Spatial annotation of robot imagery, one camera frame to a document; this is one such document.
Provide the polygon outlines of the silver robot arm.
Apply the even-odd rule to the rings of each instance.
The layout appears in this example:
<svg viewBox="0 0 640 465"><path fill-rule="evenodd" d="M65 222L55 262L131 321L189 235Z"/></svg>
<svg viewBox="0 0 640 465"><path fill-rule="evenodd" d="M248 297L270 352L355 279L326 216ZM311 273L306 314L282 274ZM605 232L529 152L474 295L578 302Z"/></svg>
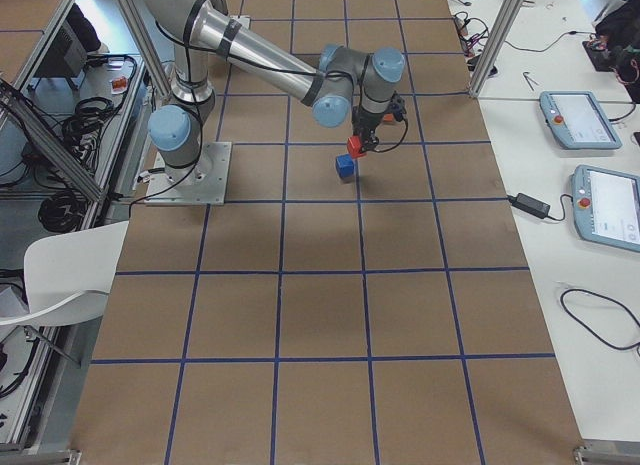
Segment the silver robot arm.
<svg viewBox="0 0 640 465"><path fill-rule="evenodd" d="M349 120L347 151L335 159L338 176L350 179L358 158L380 152L377 127L391 116L405 123L395 87L406 61L395 48L365 53L329 44L317 66L284 51L226 14L222 0L144 0L159 29L184 52L215 54L298 99L315 121L334 128Z"/></svg>

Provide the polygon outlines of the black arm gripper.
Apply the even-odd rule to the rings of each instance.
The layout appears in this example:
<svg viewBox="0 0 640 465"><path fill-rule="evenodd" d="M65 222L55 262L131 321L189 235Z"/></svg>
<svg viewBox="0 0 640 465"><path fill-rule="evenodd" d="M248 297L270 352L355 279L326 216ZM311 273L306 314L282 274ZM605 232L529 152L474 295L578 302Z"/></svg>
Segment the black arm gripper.
<svg viewBox="0 0 640 465"><path fill-rule="evenodd" d="M353 107L351 113L352 136L360 137L360 154L367 155L369 152L376 153L379 139L376 136L376 129L381 124L386 112L373 113L363 107Z"/></svg>

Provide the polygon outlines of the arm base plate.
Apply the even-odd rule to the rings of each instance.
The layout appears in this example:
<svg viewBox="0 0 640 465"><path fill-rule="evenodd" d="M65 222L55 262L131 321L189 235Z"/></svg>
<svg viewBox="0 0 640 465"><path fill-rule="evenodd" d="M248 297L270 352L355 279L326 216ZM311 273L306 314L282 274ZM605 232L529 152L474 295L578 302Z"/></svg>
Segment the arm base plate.
<svg viewBox="0 0 640 465"><path fill-rule="evenodd" d="M208 142L193 172L177 184L190 170L165 171L152 174L146 191L145 204L167 206L223 205L231 161L231 142Z"/></svg>

